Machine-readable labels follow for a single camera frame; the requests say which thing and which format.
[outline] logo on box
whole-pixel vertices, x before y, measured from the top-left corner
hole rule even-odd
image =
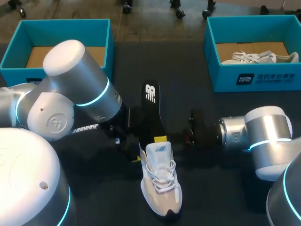
[[[26,79],[28,83],[33,83],[33,84],[36,84],[36,85],[39,85],[42,81],[42,79]]]
[[[237,85],[250,85],[254,78],[254,74],[239,74],[237,78]]]

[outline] white shoelace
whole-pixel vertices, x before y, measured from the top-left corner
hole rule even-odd
[[[152,172],[148,165],[146,165],[146,169],[150,173],[152,183],[158,193],[168,192],[176,186],[174,182],[175,161],[171,160],[170,162],[170,167],[159,166],[155,172]]]
[[[255,63],[259,63],[259,55],[258,54],[246,54],[241,51],[241,53],[233,53],[232,60],[240,60],[242,64],[249,64],[251,61]]]

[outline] chair wheel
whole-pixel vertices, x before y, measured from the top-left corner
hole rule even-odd
[[[261,6],[260,15],[268,15],[268,14],[269,14],[269,9],[266,6]]]
[[[11,1],[9,1],[8,4],[12,10],[17,8],[17,5],[12,3]]]
[[[186,16],[184,11],[182,9],[179,9],[179,8],[176,10],[175,15],[179,19],[182,19],[184,16]]]
[[[205,20],[207,20],[207,17],[208,16],[211,16],[211,12],[208,11],[208,10],[204,10],[203,13],[202,13],[202,16]]]
[[[124,14],[129,14],[131,13],[132,7],[130,7],[129,5],[123,5],[123,13]]]
[[[25,13],[25,11],[24,11],[24,9],[23,8],[18,8],[18,12],[19,12],[19,14],[20,14],[20,16],[22,17],[22,18],[25,18],[26,17],[26,13]]]

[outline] shoe insole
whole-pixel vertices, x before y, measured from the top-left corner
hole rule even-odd
[[[166,141],[166,132],[160,116],[160,86],[155,80],[146,80],[141,86],[141,111],[145,124],[138,135],[140,146]]]

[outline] new balance logo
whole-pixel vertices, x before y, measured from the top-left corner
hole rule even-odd
[[[156,91],[155,87],[146,85],[145,86],[145,98],[148,99],[149,101],[156,103]]]
[[[156,148],[156,152],[162,152],[165,150],[165,146],[162,146],[162,147],[157,147]]]

